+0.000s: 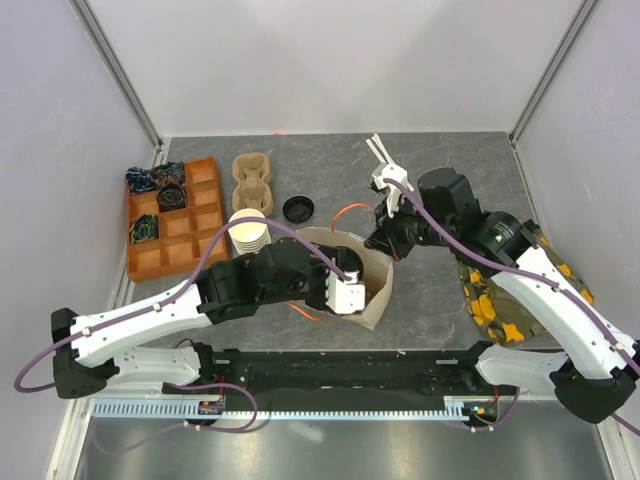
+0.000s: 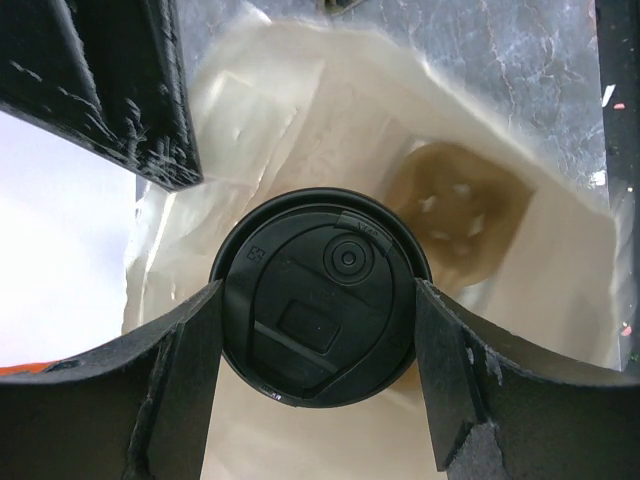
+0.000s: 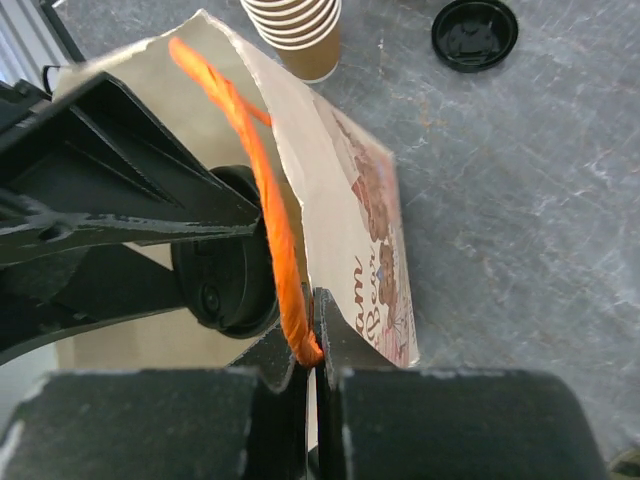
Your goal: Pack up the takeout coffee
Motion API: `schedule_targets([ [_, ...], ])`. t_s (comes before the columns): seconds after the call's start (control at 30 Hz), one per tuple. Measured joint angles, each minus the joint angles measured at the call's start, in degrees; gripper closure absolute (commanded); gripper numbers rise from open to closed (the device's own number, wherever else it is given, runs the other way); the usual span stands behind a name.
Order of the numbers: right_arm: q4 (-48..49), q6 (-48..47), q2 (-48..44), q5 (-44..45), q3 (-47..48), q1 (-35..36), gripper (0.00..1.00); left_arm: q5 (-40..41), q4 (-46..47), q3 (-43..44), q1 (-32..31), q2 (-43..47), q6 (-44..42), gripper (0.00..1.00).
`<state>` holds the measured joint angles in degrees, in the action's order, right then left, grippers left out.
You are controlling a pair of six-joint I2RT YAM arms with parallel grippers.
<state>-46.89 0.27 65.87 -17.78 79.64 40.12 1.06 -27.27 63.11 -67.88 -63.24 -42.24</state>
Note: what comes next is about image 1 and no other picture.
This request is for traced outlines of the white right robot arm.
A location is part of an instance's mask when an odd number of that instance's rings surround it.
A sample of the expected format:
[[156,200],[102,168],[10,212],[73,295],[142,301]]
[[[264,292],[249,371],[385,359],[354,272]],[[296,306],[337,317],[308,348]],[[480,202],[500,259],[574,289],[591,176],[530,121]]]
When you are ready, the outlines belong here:
[[559,343],[543,354],[488,346],[458,368],[458,381],[477,394],[492,385],[548,392],[592,424],[616,418],[639,380],[639,343],[607,321],[571,284],[541,242],[536,224],[484,211],[469,180],[451,167],[423,174],[415,188],[397,165],[380,165],[372,190],[385,196],[366,247],[396,260],[415,246],[448,248],[489,293],[501,290]]

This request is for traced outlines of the white paper takeout bag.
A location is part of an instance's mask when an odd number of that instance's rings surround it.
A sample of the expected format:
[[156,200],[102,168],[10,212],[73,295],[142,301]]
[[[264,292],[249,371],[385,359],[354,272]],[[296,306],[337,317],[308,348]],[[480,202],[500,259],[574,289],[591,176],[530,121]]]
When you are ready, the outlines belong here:
[[330,247],[348,247],[354,250],[363,262],[365,285],[365,308],[350,315],[338,315],[338,318],[358,324],[373,331],[382,318],[391,297],[394,266],[392,259],[376,250],[367,249],[360,236],[336,229],[339,218],[355,208],[374,208],[366,203],[356,202],[341,209],[333,218],[329,227],[305,227],[298,233],[305,239]]

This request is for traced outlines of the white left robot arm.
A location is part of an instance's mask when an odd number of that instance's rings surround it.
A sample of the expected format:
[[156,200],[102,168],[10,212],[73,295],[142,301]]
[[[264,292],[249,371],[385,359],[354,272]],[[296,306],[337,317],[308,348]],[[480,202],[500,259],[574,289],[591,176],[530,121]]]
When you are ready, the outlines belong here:
[[220,261],[194,282],[119,309],[78,315],[68,308],[51,315],[57,395],[77,399],[103,390],[189,385],[208,393],[219,382],[211,347],[150,348],[148,342],[184,330],[254,315],[260,306],[302,301],[336,315],[363,310],[364,263],[351,248],[303,244],[282,238],[255,254]]

